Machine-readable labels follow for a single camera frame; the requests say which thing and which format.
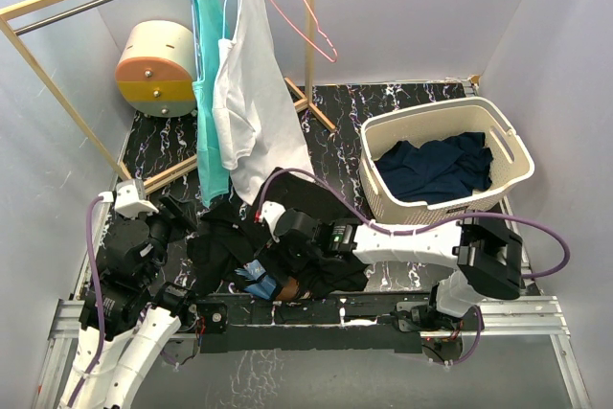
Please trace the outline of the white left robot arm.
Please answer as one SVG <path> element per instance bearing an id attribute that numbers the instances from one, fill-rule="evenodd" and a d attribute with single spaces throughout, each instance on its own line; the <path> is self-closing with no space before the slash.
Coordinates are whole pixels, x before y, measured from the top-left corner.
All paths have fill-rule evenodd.
<path id="1" fill-rule="evenodd" d="M 171 243 L 196 231 L 196 204 L 170 194 L 152 213 L 125 223 L 136 240 L 96 256 L 86 237 L 90 291 L 79 316 L 76 354 L 61 408 L 128 408 L 171 337 L 200 321 L 194 293 L 179 284 L 149 288 Z"/>

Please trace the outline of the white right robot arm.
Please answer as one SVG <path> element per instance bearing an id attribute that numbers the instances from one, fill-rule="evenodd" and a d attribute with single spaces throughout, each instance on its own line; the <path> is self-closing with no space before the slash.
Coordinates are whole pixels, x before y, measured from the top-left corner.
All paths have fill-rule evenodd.
<path id="1" fill-rule="evenodd" d="M 522 239 L 498 218 L 468 216 L 438 226 L 363 223 L 356 218 L 326 223 L 267 201 L 256 221 L 295 261 L 402 261 L 450 269 L 449 277 L 432 287 L 427 304 L 397 311 L 397 322 L 410 330 L 454 330 L 484 300 L 508 301 L 520 295 Z"/>

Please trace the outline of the black t shirt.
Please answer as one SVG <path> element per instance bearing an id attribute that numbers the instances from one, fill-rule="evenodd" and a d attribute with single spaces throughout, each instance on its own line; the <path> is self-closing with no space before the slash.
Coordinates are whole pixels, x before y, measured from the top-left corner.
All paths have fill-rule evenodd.
<path id="1" fill-rule="evenodd" d="M 198 235 L 187 242 L 193 290 L 205 296 L 223 282 L 266 300 L 324 298 L 333 291 L 362 291 L 367 265 L 356 256 L 336 256 L 296 237 L 276 242 L 255 221 L 256 206 L 223 198 L 201 218 Z"/>

